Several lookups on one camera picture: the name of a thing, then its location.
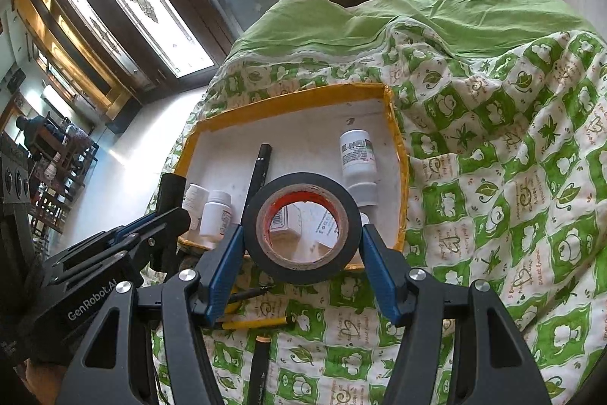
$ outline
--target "pill bottle label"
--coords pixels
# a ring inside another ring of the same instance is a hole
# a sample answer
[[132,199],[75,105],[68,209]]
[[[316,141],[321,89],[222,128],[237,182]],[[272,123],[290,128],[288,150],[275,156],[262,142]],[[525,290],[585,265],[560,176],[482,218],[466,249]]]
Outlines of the pill bottle label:
[[232,213],[225,210],[222,211],[222,225],[219,228],[220,235],[225,235],[228,225],[230,225],[230,220],[232,220]]
[[272,218],[272,223],[269,226],[269,229],[283,229],[286,226],[286,206],[280,208],[277,214]]
[[373,145],[368,139],[358,139],[342,145],[342,165],[375,162]]

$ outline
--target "screw head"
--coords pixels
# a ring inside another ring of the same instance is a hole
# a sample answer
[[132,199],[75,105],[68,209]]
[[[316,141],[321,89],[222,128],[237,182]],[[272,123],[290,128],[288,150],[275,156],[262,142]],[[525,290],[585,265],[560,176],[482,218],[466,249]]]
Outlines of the screw head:
[[474,282],[474,288],[481,292],[489,292],[491,285],[486,280],[477,280]]
[[120,282],[116,285],[116,292],[118,292],[119,294],[124,294],[131,290],[131,287],[132,284],[130,282]]
[[184,269],[179,272],[179,279],[184,282],[189,282],[196,277],[196,272],[193,269]]
[[409,272],[409,278],[420,282],[426,278],[426,272],[421,268],[414,268]]

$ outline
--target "bed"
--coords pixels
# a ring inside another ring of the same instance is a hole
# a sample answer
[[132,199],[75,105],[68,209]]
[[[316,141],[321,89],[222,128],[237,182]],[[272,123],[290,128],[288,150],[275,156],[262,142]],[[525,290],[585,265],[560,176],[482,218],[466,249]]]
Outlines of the bed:
[[[443,282],[499,293],[555,405],[607,344],[607,46],[560,0],[281,0],[233,46],[169,155],[196,122],[321,85],[384,83],[409,154],[405,254]],[[155,198],[151,201],[154,207]],[[246,262],[243,288],[267,276]],[[242,316],[288,311],[274,333],[267,403],[381,403],[402,328],[363,273],[279,285]],[[245,403],[255,332],[205,335],[228,404]],[[163,391],[170,388],[155,336]],[[448,394],[444,324],[433,403]]]

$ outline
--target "blue gripper pad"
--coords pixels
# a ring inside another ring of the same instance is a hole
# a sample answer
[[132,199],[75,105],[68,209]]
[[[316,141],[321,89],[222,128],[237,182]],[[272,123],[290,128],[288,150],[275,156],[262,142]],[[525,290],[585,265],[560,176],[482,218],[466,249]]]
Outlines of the blue gripper pad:
[[232,292],[232,287],[234,286],[234,281],[236,280],[236,275],[241,270],[245,253],[242,226],[239,225],[237,227],[227,246],[222,246],[223,242],[211,252],[215,254],[217,249],[223,250],[223,253],[220,251],[216,253],[221,256],[221,260],[209,284],[209,302],[206,309],[206,320],[210,328],[213,328],[218,317],[223,316]]
[[[381,245],[377,245],[374,240],[375,236],[377,236]],[[371,283],[379,310],[393,325],[397,325],[401,319],[401,313],[396,304],[396,284],[380,253],[382,247],[388,250],[375,227],[373,225],[363,225],[359,251],[365,265],[366,277]]]

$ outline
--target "white pill bottle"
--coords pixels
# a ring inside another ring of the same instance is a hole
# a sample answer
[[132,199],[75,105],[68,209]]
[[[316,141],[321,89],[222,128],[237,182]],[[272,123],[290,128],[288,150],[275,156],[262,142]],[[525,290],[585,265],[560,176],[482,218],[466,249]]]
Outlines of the white pill bottle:
[[212,242],[223,239],[232,220],[232,196],[224,191],[210,191],[200,218],[200,237]]
[[353,129],[339,138],[344,186],[357,206],[377,206],[377,164],[369,133]]
[[209,192],[198,184],[190,184],[187,188],[181,207],[190,215],[190,230],[198,228],[202,210],[209,197]]

